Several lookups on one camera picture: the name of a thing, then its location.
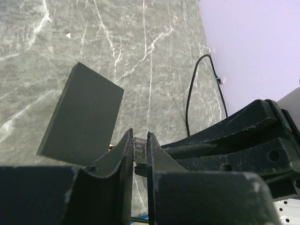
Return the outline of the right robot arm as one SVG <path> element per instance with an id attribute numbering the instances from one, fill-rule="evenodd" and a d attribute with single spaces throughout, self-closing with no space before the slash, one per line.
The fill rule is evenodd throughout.
<path id="1" fill-rule="evenodd" d="M 300 222 L 300 90 L 255 100 L 221 122 L 163 149 L 189 171 L 256 173 L 284 225 Z"/>

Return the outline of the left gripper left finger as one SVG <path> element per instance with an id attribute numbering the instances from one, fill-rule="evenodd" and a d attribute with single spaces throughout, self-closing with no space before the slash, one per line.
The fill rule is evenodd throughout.
<path id="1" fill-rule="evenodd" d="M 64 225 L 131 223 L 133 150 L 133 130 L 129 129 L 112 150 L 79 171 Z"/>

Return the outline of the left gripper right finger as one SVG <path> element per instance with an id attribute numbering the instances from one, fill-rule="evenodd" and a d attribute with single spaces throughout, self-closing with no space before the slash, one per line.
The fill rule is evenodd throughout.
<path id="1" fill-rule="evenodd" d="M 151 225 L 195 223 L 195 175 L 180 166 L 147 134 L 148 214 Z"/>

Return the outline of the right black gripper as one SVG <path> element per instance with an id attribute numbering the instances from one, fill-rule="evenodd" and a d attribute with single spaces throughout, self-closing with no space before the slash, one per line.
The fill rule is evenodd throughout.
<path id="1" fill-rule="evenodd" d="M 286 109 L 270 99 L 255 100 L 219 123 L 162 149 L 172 155 L 198 144 L 240 143 L 276 123 L 277 138 L 230 154 L 177 159 L 189 171 L 255 173 L 268 184 L 273 199 L 300 197 L 300 132 Z"/>

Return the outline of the black network switch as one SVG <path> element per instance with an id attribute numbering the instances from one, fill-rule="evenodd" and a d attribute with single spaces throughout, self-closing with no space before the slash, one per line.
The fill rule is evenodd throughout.
<path id="1" fill-rule="evenodd" d="M 71 70 L 37 155 L 89 165 L 108 149 L 124 90 L 78 62 Z"/>

